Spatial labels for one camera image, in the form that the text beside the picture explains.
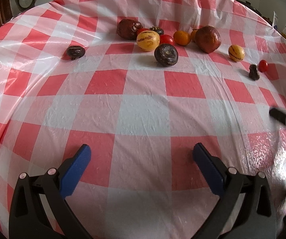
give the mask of table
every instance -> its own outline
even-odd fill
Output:
[[[169,35],[212,25],[222,45],[211,54],[178,45],[178,63],[162,68],[153,52],[116,35],[123,18]],[[242,62],[228,58],[231,44],[244,48]],[[85,56],[68,60],[70,45],[86,47]],[[250,80],[249,65],[262,59],[269,70]],[[242,173],[265,172],[281,217],[286,129],[270,106],[286,109],[286,41],[234,0],[32,8],[0,28],[0,229],[8,236],[19,174],[58,167],[83,143],[92,160],[67,202],[96,238],[191,238],[218,200],[193,164],[198,142]]]

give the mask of red and white tablecloth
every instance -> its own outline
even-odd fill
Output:
[[[123,18],[170,35],[212,25],[222,45],[211,54],[178,45],[178,63],[162,68],[116,35]],[[67,60],[77,44],[85,56]],[[228,58],[231,44],[244,47],[241,63]],[[262,59],[269,70],[250,80]],[[286,41],[234,0],[32,8],[0,28],[0,229],[8,236],[18,175],[44,174],[83,143],[92,160],[67,201],[96,238],[191,238],[217,201],[192,161],[198,142],[242,173],[264,171],[281,216],[286,130],[270,120],[272,105],[286,108]]]

